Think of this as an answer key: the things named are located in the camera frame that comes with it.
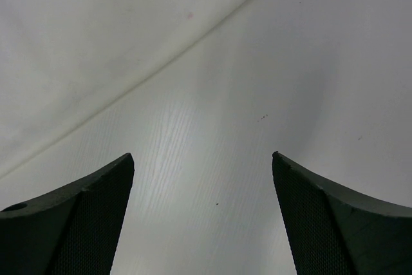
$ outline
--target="cloth fold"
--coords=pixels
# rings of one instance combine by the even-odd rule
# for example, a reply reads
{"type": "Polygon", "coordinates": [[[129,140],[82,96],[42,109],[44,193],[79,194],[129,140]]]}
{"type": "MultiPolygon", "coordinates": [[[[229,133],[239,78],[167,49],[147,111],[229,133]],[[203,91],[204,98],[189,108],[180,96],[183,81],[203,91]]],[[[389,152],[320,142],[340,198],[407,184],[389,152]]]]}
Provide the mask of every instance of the cloth fold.
{"type": "Polygon", "coordinates": [[[245,0],[0,0],[0,176],[173,60],[245,0]]]}

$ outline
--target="black object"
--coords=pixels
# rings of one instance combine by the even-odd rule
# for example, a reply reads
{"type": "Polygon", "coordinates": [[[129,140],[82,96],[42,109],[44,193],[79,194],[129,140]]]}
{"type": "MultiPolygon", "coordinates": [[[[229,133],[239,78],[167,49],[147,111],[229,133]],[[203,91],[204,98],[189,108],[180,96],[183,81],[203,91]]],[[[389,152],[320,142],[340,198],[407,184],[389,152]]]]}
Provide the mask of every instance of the black object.
{"type": "Polygon", "coordinates": [[[411,208],[341,186],[279,153],[273,177],[298,275],[412,274],[411,208]]]}
{"type": "Polygon", "coordinates": [[[0,274],[109,274],[133,174],[126,154],[0,212],[0,274]]]}

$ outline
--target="table surface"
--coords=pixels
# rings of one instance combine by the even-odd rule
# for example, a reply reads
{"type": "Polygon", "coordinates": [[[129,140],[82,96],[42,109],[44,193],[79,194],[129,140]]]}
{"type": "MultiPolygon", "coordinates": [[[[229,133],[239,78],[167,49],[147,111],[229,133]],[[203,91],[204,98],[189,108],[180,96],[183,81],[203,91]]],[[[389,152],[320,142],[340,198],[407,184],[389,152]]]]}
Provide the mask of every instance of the table surface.
{"type": "Polygon", "coordinates": [[[412,206],[410,21],[411,0],[249,0],[4,177],[1,206],[130,152],[135,180],[112,274],[295,274],[274,151],[412,206]]]}

